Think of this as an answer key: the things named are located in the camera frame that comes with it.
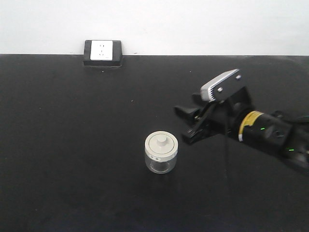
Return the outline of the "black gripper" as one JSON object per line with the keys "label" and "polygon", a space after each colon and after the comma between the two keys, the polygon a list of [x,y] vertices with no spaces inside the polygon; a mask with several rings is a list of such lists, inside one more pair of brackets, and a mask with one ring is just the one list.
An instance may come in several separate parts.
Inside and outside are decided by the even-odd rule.
{"label": "black gripper", "polygon": [[191,128],[182,133],[182,140],[188,145],[217,134],[237,140],[241,121],[254,110],[246,87],[220,102],[202,103],[199,93],[193,93],[192,100],[199,107],[174,106],[175,114],[190,122]]}

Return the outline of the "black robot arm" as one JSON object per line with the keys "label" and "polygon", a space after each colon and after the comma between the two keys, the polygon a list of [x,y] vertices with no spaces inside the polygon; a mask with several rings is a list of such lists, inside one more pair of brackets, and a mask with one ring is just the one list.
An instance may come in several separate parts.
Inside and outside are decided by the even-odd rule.
{"label": "black robot arm", "polygon": [[309,120],[306,116],[275,111],[272,114],[255,110],[246,87],[222,100],[202,101],[193,94],[198,108],[175,106],[175,114],[189,130],[182,134],[192,145],[222,134],[251,148],[274,156],[286,166],[309,174]]}

